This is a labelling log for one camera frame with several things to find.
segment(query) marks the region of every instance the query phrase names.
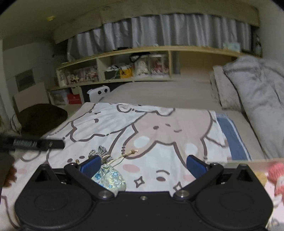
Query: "yellow ceiling light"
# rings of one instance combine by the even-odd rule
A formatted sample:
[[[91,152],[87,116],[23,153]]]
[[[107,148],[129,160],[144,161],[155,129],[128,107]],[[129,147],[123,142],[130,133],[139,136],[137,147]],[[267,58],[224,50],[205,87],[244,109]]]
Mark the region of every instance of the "yellow ceiling light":
[[[46,20],[47,20],[48,22],[52,21],[53,19],[55,19],[55,16],[50,16],[50,17],[47,17],[47,18],[46,18]]]

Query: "blue gripper pad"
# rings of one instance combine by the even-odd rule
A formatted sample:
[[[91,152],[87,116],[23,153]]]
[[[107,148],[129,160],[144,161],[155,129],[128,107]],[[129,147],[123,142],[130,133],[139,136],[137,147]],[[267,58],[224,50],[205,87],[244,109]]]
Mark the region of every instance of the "blue gripper pad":
[[[89,178],[92,178],[101,167],[101,158],[94,156],[80,165],[80,172]]]
[[[206,163],[193,155],[189,155],[186,159],[186,167],[196,179],[207,172],[207,166]]]

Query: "pink plush toy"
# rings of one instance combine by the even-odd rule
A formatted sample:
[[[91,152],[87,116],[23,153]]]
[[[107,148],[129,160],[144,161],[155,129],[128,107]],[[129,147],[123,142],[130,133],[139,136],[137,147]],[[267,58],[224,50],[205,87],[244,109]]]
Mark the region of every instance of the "pink plush toy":
[[[284,164],[273,165],[268,171],[267,178],[275,184],[275,196],[282,195],[282,201],[284,201]]]

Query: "gray comforter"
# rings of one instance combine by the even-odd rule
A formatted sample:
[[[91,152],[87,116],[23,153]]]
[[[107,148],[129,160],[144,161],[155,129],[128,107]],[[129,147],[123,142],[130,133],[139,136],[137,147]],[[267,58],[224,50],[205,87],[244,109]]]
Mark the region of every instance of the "gray comforter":
[[[284,157],[284,68],[242,56],[223,67],[268,158]]]

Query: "beige bed sheet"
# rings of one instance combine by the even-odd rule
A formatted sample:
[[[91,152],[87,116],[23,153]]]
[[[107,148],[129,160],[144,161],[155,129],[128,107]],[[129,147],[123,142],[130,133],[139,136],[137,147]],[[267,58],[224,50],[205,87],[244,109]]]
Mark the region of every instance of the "beige bed sheet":
[[[244,116],[238,111],[222,110],[212,94],[210,83],[194,80],[133,82],[116,88],[102,102],[208,109],[227,114],[234,121],[251,158],[253,160],[264,159],[260,144]]]

